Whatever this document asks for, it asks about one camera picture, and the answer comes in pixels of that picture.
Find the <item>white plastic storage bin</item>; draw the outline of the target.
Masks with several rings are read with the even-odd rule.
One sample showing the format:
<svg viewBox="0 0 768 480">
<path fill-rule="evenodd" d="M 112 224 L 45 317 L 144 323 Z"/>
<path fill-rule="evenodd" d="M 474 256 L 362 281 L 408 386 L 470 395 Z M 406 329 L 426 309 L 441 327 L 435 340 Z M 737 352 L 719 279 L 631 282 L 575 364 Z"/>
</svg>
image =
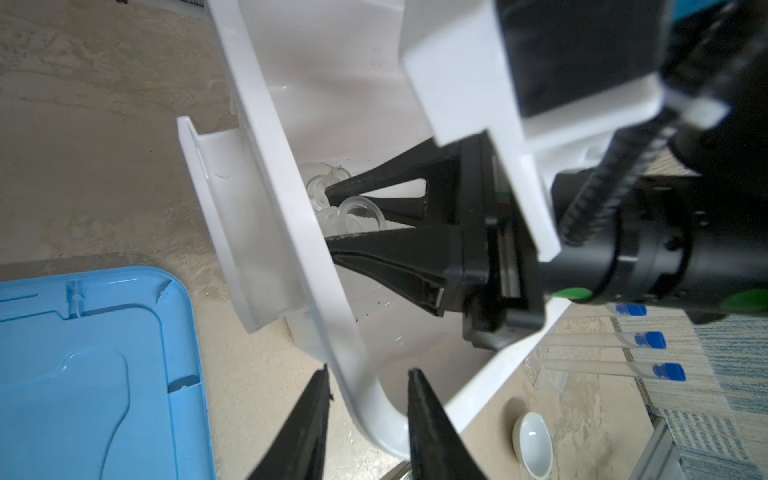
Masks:
<svg viewBox="0 0 768 480">
<path fill-rule="evenodd" d="M 541 340 L 499 352 L 336 267 L 328 234 L 376 226 L 319 190 L 425 140 L 429 127 L 398 65 L 400 1 L 209 1 L 236 128 L 179 140 L 235 311 L 248 332 L 285 318 L 295 344 L 327 363 L 357 428 L 409 455 L 407 372 L 422 369 L 465 429 Z"/>
</svg>

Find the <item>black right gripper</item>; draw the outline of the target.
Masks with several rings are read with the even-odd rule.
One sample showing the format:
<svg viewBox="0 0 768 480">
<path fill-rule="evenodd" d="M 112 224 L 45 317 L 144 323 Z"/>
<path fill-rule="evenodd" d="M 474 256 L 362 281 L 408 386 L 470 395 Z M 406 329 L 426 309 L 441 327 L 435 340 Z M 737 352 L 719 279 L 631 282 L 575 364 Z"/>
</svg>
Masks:
<svg viewBox="0 0 768 480">
<path fill-rule="evenodd" d="M 330 237 L 333 262 L 377 281 L 424 311 L 461 312 L 473 346 L 501 350 L 540 331 L 547 299 L 624 303 L 683 310 L 706 324 L 729 315 L 767 312 L 767 139 L 749 132 L 689 133 L 672 151 L 689 175 L 643 176 L 579 247 L 564 246 L 540 263 L 528 239 L 503 236 L 494 253 L 510 253 L 520 283 L 501 291 L 504 268 L 491 265 L 488 290 L 469 301 L 461 230 L 432 226 Z M 419 227 L 456 222 L 460 147 L 427 140 L 386 163 L 325 190 L 338 206 L 352 196 L 374 202 L 388 221 Z M 375 190 L 422 180 L 416 197 L 374 198 Z"/>
</svg>

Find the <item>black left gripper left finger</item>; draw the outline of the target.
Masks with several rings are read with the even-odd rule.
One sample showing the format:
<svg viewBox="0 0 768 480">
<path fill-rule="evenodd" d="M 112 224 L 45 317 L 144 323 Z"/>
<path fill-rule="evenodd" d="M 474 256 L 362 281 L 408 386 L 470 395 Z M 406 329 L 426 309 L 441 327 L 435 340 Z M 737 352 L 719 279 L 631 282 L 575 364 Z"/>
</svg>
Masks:
<svg viewBox="0 0 768 480">
<path fill-rule="evenodd" d="M 322 479 L 332 399 L 330 375 L 324 365 L 312 375 L 248 479 Z"/>
</svg>

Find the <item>test tube with blue cap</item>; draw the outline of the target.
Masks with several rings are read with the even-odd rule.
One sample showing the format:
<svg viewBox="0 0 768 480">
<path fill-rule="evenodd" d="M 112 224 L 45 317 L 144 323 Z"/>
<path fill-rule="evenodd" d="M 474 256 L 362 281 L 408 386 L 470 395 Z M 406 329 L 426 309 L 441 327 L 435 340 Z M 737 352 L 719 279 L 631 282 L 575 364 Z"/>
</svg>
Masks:
<svg viewBox="0 0 768 480">
<path fill-rule="evenodd" d="M 566 311 L 570 317 L 646 317 L 647 308 L 642 305 L 607 304 L 587 305 L 572 303 Z"/>
</svg>

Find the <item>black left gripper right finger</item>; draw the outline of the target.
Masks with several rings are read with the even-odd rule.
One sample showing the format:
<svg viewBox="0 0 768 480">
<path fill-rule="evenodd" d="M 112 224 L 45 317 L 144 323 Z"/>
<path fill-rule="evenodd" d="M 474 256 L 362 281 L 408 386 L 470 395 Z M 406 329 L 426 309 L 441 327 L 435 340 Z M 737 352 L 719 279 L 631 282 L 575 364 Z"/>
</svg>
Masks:
<svg viewBox="0 0 768 480">
<path fill-rule="evenodd" d="M 425 374 L 408 371 L 407 418 L 414 479 L 485 479 Z"/>
</svg>

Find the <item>blue-capped test tube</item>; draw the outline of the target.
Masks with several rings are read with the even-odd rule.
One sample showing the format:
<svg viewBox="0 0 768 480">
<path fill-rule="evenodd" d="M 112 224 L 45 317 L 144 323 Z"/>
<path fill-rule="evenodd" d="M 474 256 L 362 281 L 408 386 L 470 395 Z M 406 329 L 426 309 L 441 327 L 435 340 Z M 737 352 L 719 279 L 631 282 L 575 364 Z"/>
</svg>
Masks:
<svg viewBox="0 0 768 480">
<path fill-rule="evenodd" d="M 633 377 L 639 379 L 685 382 L 686 372 L 679 363 L 620 362 L 590 360 L 545 359 L 541 361 L 547 370 Z"/>
<path fill-rule="evenodd" d="M 542 339 L 542 343 L 548 346 L 562 347 L 667 349 L 666 339 L 663 333 L 659 331 L 548 334 Z"/>
</svg>

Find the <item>white ceramic mortar bowl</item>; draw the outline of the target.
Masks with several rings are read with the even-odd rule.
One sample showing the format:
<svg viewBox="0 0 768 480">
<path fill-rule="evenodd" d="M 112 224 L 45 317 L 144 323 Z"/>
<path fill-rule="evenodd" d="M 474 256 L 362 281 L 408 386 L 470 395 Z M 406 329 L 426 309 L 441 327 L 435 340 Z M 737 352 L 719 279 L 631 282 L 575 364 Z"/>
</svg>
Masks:
<svg viewBox="0 0 768 480">
<path fill-rule="evenodd" d="M 512 441 L 515 455 L 533 479 L 548 479 L 554 465 L 553 442 L 544 418 L 527 412 L 514 425 Z"/>
</svg>

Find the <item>clear glass flask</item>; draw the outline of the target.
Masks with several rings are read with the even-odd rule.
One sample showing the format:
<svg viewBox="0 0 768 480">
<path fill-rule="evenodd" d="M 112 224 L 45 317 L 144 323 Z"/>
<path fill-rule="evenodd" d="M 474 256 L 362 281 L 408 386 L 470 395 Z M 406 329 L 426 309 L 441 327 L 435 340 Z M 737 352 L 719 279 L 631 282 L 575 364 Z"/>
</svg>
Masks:
<svg viewBox="0 0 768 480">
<path fill-rule="evenodd" d="M 345 168 L 313 162 L 300 165 L 299 172 L 325 238 L 387 229 L 383 213 L 372 200 L 351 196 L 338 206 L 331 204 L 326 189 L 351 177 Z"/>
</svg>

